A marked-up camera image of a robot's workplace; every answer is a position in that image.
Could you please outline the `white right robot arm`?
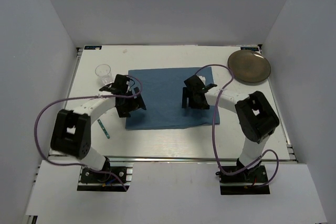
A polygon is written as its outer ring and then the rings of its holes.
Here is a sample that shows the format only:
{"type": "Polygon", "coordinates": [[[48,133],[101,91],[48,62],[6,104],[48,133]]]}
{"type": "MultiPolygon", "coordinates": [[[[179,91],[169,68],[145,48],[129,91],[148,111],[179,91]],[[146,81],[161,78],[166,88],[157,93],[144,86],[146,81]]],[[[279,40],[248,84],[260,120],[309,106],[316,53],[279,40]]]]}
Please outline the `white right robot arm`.
{"type": "Polygon", "coordinates": [[[247,182],[256,175],[255,167],[259,166],[265,145],[279,126],[279,118],[260,91],[251,94],[239,94],[225,87],[205,84],[205,78],[193,75],[184,81],[182,91],[182,108],[208,110],[214,107],[226,109],[238,117],[240,128],[245,136],[242,153],[237,159],[238,177],[247,182]]]}

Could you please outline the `dark round plate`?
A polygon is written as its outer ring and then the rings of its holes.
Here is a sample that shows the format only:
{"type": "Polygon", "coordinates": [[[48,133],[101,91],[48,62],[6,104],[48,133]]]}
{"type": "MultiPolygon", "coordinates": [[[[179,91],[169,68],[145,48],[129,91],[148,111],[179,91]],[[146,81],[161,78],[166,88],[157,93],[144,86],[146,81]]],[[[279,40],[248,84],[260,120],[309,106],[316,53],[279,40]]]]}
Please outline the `dark round plate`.
{"type": "Polygon", "coordinates": [[[252,50],[238,50],[232,53],[227,65],[235,79],[247,83],[259,83],[271,74],[269,61],[260,53],[252,50]]]}

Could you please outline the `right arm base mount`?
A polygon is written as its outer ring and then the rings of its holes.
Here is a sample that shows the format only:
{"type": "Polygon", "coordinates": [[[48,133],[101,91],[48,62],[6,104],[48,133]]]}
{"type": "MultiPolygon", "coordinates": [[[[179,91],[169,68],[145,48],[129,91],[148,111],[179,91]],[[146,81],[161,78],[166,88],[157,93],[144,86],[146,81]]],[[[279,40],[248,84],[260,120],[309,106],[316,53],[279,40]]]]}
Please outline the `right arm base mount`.
{"type": "Polygon", "coordinates": [[[244,171],[242,173],[227,176],[220,170],[216,172],[219,178],[221,195],[269,195],[270,189],[268,185],[262,186],[268,181],[266,168],[260,165],[253,168],[252,171],[244,171]]]}

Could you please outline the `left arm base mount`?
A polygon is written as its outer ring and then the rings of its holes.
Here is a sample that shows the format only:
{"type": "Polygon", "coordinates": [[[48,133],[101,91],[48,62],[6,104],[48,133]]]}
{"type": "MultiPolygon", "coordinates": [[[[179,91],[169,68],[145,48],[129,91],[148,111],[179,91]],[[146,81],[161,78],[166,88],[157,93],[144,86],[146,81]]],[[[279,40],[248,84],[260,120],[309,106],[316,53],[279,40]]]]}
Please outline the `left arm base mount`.
{"type": "Polygon", "coordinates": [[[122,192],[125,193],[131,184],[133,166],[127,163],[110,162],[105,164],[101,174],[85,167],[80,171],[77,191],[122,192]]]}

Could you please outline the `blue cloth napkin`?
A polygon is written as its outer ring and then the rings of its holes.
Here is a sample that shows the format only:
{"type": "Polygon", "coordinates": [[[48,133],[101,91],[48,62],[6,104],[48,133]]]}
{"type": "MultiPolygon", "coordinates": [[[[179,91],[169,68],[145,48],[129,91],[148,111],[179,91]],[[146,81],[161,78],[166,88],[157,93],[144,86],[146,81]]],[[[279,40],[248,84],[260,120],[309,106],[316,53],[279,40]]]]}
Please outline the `blue cloth napkin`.
{"type": "Polygon", "coordinates": [[[184,80],[196,73],[198,67],[133,69],[128,75],[143,85],[141,92],[146,110],[139,109],[126,119],[127,130],[186,129],[212,125],[214,107],[208,110],[183,109],[184,80]]]}

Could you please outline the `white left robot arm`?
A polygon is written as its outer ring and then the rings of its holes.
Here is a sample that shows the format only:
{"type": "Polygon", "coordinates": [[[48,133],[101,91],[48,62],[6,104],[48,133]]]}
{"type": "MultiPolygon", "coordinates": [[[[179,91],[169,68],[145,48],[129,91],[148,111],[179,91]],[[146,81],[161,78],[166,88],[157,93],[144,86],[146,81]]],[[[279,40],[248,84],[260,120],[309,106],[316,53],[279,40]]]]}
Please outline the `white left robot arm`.
{"type": "Polygon", "coordinates": [[[117,74],[112,83],[99,89],[86,103],[58,112],[51,138],[51,149],[79,161],[79,165],[93,169],[93,176],[101,182],[110,178],[108,158],[91,146],[91,126],[102,115],[116,109],[118,117],[129,118],[131,112],[146,110],[141,96],[142,83],[135,77],[117,74]]]}

